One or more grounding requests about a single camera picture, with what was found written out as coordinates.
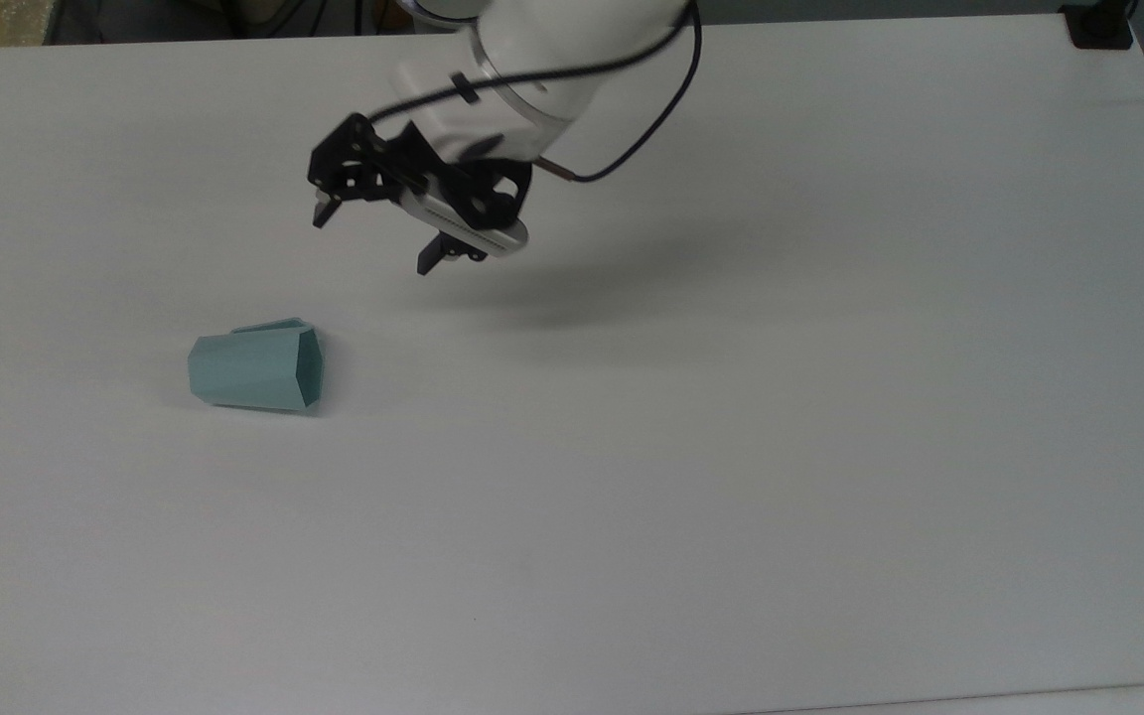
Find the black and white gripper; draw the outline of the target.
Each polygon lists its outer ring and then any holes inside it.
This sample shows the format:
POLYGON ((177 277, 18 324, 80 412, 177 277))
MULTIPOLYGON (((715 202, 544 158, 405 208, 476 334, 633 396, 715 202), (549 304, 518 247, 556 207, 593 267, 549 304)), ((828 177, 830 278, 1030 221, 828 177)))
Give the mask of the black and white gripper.
POLYGON ((418 254, 418 275, 442 262, 483 262, 526 248, 521 220, 530 162, 483 158, 445 162, 413 122, 380 137, 366 116, 351 114, 313 148, 308 181, 312 227, 326 227, 347 201, 390 202, 435 229, 418 254))

